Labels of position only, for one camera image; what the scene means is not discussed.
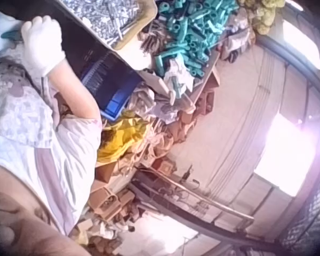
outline plastic container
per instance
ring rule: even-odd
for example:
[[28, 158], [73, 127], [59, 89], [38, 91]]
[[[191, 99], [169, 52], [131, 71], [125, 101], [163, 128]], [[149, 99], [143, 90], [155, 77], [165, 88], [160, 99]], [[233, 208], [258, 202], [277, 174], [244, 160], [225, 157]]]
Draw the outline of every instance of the plastic container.
[[82, 75], [83, 85], [94, 96], [101, 115], [115, 121], [143, 79], [114, 53], [108, 52]]

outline gloved hand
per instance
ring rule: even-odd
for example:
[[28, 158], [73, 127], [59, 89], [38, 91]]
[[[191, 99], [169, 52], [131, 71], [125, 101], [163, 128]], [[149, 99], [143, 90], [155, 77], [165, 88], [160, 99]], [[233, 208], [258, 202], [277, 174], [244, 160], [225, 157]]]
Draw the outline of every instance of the gloved hand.
[[25, 43], [25, 58], [46, 76], [65, 58], [62, 50], [62, 32], [59, 23], [50, 16], [35, 17], [21, 28]]

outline bright window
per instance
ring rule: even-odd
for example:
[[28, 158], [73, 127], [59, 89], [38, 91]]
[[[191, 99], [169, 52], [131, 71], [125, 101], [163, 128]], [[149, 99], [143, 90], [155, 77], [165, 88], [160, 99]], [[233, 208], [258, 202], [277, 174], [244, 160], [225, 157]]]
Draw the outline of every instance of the bright window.
[[288, 4], [290, 4], [292, 7], [298, 9], [300, 12], [303, 11], [303, 7], [302, 7], [301, 5], [299, 5], [298, 3], [296, 3], [296, 2], [294, 2], [294, 1], [292, 1], [292, 0], [286, 0], [286, 2], [287, 2]]
[[316, 44], [300, 29], [283, 20], [283, 38], [302, 53], [317, 69], [320, 69], [320, 54]]
[[315, 147], [309, 136], [277, 114], [267, 134], [265, 150], [255, 173], [296, 196], [313, 162]]

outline sleeve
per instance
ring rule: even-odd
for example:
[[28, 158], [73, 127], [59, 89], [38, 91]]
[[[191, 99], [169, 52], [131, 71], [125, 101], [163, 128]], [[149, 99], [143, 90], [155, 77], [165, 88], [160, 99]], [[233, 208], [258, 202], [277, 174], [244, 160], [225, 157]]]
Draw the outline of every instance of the sleeve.
[[83, 119], [74, 115], [67, 115], [56, 131], [63, 154], [61, 185], [66, 191], [75, 220], [78, 220], [89, 198], [101, 131], [101, 120]]

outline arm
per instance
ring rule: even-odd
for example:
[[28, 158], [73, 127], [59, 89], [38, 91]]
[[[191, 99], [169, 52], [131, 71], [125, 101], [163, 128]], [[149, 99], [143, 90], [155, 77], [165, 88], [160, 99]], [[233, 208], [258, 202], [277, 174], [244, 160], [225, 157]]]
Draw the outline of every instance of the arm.
[[50, 16], [35, 17], [21, 28], [25, 57], [41, 76], [48, 76], [73, 114], [100, 120], [100, 111], [90, 92], [83, 86], [65, 59], [61, 28]]
[[48, 77], [75, 116], [101, 119], [96, 101], [77, 78], [66, 59], [57, 64], [49, 72]]

